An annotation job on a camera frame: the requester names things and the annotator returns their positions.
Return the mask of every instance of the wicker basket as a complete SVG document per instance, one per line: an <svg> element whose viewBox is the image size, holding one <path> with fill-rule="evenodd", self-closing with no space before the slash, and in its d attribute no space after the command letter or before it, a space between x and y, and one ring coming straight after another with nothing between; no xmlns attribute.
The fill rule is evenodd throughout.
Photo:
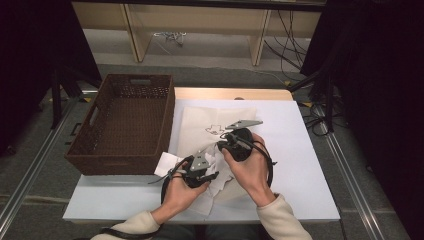
<svg viewBox="0 0 424 240"><path fill-rule="evenodd" d="M151 175L168 151L174 106L170 75L110 74L65 158L84 175Z"/></svg>

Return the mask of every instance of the white table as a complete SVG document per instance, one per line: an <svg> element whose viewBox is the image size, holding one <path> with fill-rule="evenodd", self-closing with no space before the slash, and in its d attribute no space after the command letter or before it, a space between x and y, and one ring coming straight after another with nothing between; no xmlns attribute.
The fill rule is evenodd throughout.
<svg viewBox="0 0 424 240"><path fill-rule="evenodd" d="M256 107L257 118L264 123L252 131L265 139L273 161L278 162L272 190L285 196L300 221L340 219L296 102L177 99L169 147L173 154L185 106ZM119 222L140 211L152 210L160 205L162 184L147 184L152 179L157 177L81 176L63 218L76 223ZM248 196L215 203L209 216L187 210L170 220L191 224L258 221L255 205Z"/></svg>

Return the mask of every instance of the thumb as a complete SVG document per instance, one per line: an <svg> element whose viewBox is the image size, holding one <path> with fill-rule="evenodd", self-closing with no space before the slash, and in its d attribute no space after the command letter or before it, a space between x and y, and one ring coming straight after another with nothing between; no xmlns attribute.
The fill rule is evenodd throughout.
<svg viewBox="0 0 424 240"><path fill-rule="evenodd" d="M210 184L210 182L205 182L205 183L203 183L202 185L200 185L199 187L197 187L197 188L193 188L193 189L194 189L194 191L196 192L196 194L197 194L197 195L200 195L200 194L202 194L203 192L205 192L205 191L206 191L206 189L208 189L209 184Z"/></svg>
<svg viewBox="0 0 424 240"><path fill-rule="evenodd" d="M228 163L228 165L231 168L231 166L236 162L236 160L234 160L234 158L231 155L230 151L228 151L225 147L222 148L222 154L224 155L225 161Z"/></svg>

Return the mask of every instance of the person's right hand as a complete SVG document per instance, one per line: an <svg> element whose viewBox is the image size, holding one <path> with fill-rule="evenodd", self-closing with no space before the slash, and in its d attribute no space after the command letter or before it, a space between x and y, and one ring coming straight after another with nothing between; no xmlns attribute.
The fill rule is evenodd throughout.
<svg viewBox="0 0 424 240"><path fill-rule="evenodd" d="M197 188L190 188L183 180L181 173L175 173L169 181L162 205L151 212L153 219L160 225L186 210L200 194L208 189L209 184L210 182L205 182Z"/></svg>
<svg viewBox="0 0 424 240"><path fill-rule="evenodd" d="M256 146L264 150L265 142L259 135L252 133ZM267 184L267 160L258 150L253 149L250 156L242 162L234 160L231 153L223 148L222 154L230 166L238 183L247 191L258 207L263 207L275 200L274 193Z"/></svg>

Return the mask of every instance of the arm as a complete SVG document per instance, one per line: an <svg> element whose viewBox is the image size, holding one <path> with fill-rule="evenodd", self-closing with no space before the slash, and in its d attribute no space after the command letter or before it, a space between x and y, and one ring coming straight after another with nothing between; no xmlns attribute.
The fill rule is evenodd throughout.
<svg viewBox="0 0 424 240"><path fill-rule="evenodd" d="M165 199L160 207L149 212L143 211L127 221L114 225L113 230L124 234L141 235L141 239L150 239L161 224L187 209L193 201L206 189L209 183L204 183L198 188L190 188L181 178L180 173L174 174L166 190ZM118 240L110 234L99 234L92 240Z"/></svg>
<svg viewBox="0 0 424 240"><path fill-rule="evenodd" d="M265 146L264 140L256 135L253 140L258 147ZM256 149L245 161L237 162L226 149L224 159L234 173L239 184L246 190L257 205L257 212L268 234L278 239L312 239L294 217L290 205L282 195L274 195L267 184L268 167L265 157Z"/></svg>

